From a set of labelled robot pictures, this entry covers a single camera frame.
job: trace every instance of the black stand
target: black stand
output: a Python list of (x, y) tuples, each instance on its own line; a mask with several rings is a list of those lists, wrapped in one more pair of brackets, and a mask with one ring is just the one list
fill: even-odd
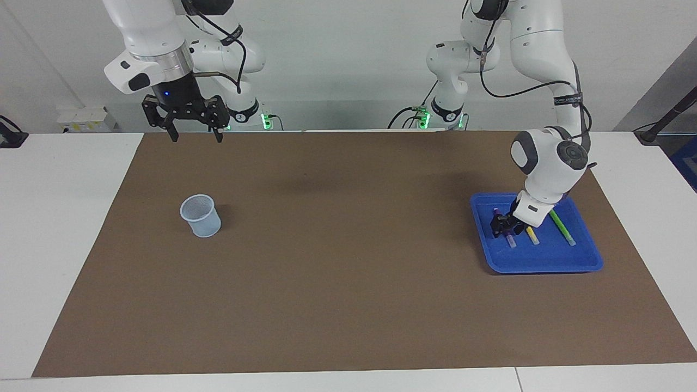
[(5, 139), (4, 142), (0, 143), (0, 149), (18, 149), (29, 136), (29, 134), (25, 132), (11, 131), (3, 123), (0, 123), (0, 135)]
[(639, 139), (639, 142), (645, 146), (655, 146), (656, 136), (658, 136), (659, 132), (661, 132), (663, 128), (675, 120), (680, 113), (683, 113), (685, 110), (688, 110), (692, 105), (694, 105), (696, 101), (697, 87), (692, 89), (692, 91), (690, 91), (685, 98), (683, 98), (673, 109), (663, 116), (663, 118), (660, 119), (656, 125), (651, 127), (651, 129), (645, 132), (635, 132), (634, 134), (636, 135), (636, 138)]

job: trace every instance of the light blue mesh cup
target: light blue mesh cup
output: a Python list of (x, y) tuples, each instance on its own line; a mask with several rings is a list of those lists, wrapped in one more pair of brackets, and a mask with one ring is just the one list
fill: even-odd
[(197, 237), (208, 238), (220, 230), (220, 217), (208, 195), (193, 195), (184, 200), (179, 215), (189, 223)]

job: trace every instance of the yellow marker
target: yellow marker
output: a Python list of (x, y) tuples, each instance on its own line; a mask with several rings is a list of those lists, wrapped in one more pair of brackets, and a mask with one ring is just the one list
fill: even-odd
[(526, 232), (528, 232), (528, 236), (530, 236), (530, 240), (533, 242), (533, 245), (539, 245), (539, 239), (537, 239), (537, 235), (535, 235), (533, 228), (528, 226)]

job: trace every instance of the green marker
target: green marker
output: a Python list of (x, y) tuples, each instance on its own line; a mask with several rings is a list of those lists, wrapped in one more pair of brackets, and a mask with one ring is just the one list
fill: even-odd
[(549, 211), (549, 216), (552, 217), (552, 220), (554, 221), (554, 224), (557, 225), (559, 228), (559, 231), (562, 232), (564, 238), (566, 238), (567, 242), (571, 246), (576, 246), (576, 242), (574, 241), (574, 237), (571, 236), (571, 233), (569, 233), (569, 230), (564, 226), (564, 223), (562, 223), (562, 220), (559, 219), (559, 215), (554, 210)]

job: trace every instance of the brown paper mat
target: brown paper mat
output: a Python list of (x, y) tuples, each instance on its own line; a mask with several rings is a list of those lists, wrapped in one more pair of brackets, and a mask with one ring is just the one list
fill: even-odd
[(605, 268), (493, 274), (469, 198), (520, 189), (514, 135), (147, 134), (33, 376), (697, 361), (590, 173)]

